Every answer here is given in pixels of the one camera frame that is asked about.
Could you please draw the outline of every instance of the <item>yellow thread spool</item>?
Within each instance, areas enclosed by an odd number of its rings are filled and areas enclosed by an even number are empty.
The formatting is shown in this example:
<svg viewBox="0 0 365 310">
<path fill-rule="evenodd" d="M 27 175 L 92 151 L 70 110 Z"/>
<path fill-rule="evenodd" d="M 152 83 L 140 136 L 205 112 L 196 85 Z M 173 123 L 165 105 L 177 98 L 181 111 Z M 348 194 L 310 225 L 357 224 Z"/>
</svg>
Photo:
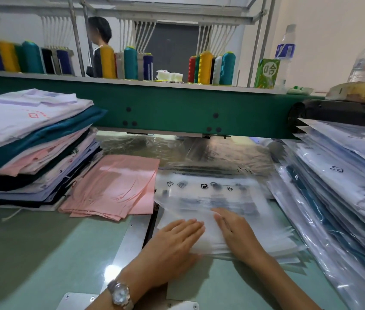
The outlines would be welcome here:
<svg viewBox="0 0 365 310">
<path fill-rule="evenodd" d="M 0 56 L 2 57 L 4 70 L 6 72 L 20 72 L 19 61 L 13 43 L 0 41 Z"/>
<path fill-rule="evenodd" d="M 109 45 L 103 45 L 99 50 L 101 52 L 102 77 L 116 79 L 116 62 L 113 48 Z"/>
<path fill-rule="evenodd" d="M 198 83 L 203 85 L 210 84 L 211 64 L 213 63 L 213 54 L 210 51 L 203 51 L 200 54 L 200 64 L 198 66 Z"/>
</svg>

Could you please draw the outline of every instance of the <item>black hair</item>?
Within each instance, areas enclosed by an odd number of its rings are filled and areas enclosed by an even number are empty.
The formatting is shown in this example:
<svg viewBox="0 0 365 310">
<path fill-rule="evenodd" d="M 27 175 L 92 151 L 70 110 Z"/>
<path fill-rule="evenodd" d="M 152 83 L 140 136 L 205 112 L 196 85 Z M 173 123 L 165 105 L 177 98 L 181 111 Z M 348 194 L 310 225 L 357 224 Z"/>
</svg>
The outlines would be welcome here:
<svg viewBox="0 0 365 310">
<path fill-rule="evenodd" d="M 108 43 L 112 38 L 111 26 L 106 19 L 99 16 L 93 16 L 88 18 L 90 28 L 96 30 L 101 35 L 104 42 Z"/>
</svg>

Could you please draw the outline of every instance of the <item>left hand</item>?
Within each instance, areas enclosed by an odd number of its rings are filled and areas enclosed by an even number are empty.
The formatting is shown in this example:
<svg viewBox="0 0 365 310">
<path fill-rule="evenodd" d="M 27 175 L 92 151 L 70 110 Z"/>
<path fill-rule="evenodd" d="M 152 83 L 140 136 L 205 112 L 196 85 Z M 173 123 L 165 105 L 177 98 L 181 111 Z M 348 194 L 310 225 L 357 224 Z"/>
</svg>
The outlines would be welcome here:
<svg viewBox="0 0 365 310">
<path fill-rule="evenodd" d="M 133 302 L 188 271 L 200 258 L 189 251 L 204 232 L 204 223 L 195 219 L 174 221 L 159 230 L 118 277 L 129 286 Z"/>
</svg>

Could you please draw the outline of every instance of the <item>folded pink fabric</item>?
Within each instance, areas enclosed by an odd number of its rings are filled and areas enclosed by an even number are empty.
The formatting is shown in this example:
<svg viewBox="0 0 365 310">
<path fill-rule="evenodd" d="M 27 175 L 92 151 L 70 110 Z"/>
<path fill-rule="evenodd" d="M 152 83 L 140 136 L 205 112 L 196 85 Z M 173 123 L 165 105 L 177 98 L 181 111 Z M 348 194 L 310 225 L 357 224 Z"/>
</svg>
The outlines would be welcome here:
<svg viewBox="0 0 365 310">
<path fill-rule="evenodd" d="M 38 151 L 34 151 L 24 157 L 21 157 L 19 160 L 15 161 L 10 165 L 5 165 L 0 169 L 0 175 L 9 175 L 9 176 L 17 176 L 20 172 L 23 172 L 23 168 L 29 166 L 33 162 L 38 160 L 42 160 L 49 155 L 53 154 L 57 156 L 64 148 L 73 143 L 76 139 L 78 139 L 85 130 L 79 130 L 70 135 L 66 135 L 57 140 L 50 141 L 49 146 L 40 149 Z"/>
<path fill-rule="evenodd" d="M 154 208 L 159 160 L 106 155 L 72 190 L 59 208 L 72 217 L 99 215 L 119 221 L 128 214 L 150 214 Z"/>
</svg>

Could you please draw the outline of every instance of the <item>hand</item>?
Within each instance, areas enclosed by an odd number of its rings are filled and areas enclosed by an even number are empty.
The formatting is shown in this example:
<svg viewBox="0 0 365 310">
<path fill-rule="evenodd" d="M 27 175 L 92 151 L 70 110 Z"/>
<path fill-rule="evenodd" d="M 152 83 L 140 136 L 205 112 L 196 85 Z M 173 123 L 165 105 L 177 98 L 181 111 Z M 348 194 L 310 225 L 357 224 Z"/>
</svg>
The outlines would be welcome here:
<svg viewBox="0 0 365 310">
<path fill-rule="evenodd" d="M 268 255 L 243 217 L 224 208 L 212 209 L 224 239 L 237 259 L 253 267 Z"/>
<path fill-rule="evenodd" d="M 118 277 L 128 285 L 133 302 L 191 268 L 200 256 L 189 251 L 204 232 L 204 222 L 195 219 L 174 221 L 159 230 Z"/>
</svg>

